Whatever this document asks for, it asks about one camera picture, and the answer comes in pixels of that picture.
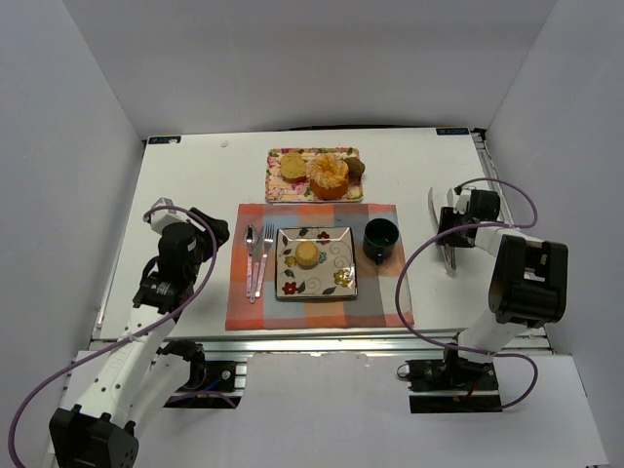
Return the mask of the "metal kitchen tongs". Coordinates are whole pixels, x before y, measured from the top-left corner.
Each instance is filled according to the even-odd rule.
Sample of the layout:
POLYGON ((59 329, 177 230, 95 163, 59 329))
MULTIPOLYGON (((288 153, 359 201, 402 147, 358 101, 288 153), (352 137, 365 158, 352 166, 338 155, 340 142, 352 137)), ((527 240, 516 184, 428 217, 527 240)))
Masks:
MULTIPOLYGON (((446 206, 447 199, 439 191, 430 187, 427 193, 427 207, 430 222, 435 234, 440 234, 451 228, 451 225, 445 224, 443 221, 443 208, 446 206)), ((450 246, 447 241, 440 239, 435 242, 440 259, 444 262, 446 273, 454 277, 456 273, 456 258, 454 247, 450 246)))

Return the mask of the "small yellow muffin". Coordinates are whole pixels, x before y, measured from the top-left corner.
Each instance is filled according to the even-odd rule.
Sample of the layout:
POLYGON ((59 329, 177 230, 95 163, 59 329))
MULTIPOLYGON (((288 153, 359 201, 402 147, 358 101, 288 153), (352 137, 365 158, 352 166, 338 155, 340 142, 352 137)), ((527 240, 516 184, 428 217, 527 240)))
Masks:
POLYGON ((320 251, 315 242, 303 241, 297 245, 294 257, 301 268, 313 268, 319 263, 320 251))

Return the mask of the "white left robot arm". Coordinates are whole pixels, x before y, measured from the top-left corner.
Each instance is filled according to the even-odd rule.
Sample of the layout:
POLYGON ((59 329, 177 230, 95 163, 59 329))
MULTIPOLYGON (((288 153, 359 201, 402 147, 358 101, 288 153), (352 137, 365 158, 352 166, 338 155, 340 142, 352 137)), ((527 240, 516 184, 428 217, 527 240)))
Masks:
POLYGON ((194 380, 205 358, 200 344, 167 338, 205 282, 229 239, 226 221, 159 202, 145 216, 158 252, 141 272, 123 334, 71 409, 57 409, 49 429, 60 467, 131 467, 146 424, 173 393, 194 380))

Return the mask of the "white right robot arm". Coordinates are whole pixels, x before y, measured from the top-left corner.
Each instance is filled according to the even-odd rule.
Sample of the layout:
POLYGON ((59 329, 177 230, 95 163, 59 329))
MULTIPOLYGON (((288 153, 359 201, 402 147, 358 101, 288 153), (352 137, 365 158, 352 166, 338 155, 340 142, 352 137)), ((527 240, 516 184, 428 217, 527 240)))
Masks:
POLYGON ((488 311, 458 334, 445 352, 443 372, 455 383, 478 378, 493 356, 516 336, 557 323, 566 310, 568 248, 502 227, 500 197, 473 187, 428 192, 428 209, 438 234, 477 223, 438 240, 447 273, 455 273, 457 249, 478 248, 495 258, 487 294, 488 311))

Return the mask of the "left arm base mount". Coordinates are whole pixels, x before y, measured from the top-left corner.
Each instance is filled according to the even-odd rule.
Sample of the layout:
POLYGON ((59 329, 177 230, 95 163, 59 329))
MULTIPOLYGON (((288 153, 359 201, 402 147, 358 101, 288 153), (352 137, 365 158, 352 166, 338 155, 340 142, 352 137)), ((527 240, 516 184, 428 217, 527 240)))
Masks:
POLYGON ((149 372, 166 356, 182 361, 186 381, 177 387, 165 403, 167 409, 233 410, 241 402, 236 394, 238 363, 232 360, 208 360, 201 343, 186 339, 170 341, 160 346, 149 372))

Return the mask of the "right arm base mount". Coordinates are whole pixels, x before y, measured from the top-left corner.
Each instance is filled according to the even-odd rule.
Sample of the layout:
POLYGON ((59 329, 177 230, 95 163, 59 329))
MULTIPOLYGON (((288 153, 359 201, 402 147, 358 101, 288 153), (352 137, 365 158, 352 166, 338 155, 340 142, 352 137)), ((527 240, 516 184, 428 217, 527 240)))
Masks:
POLYGON ((412 414, 502 412, 493 364, 454 374, 442 360, 410 360, 397 367, 396 375, 409 385, 412 414))

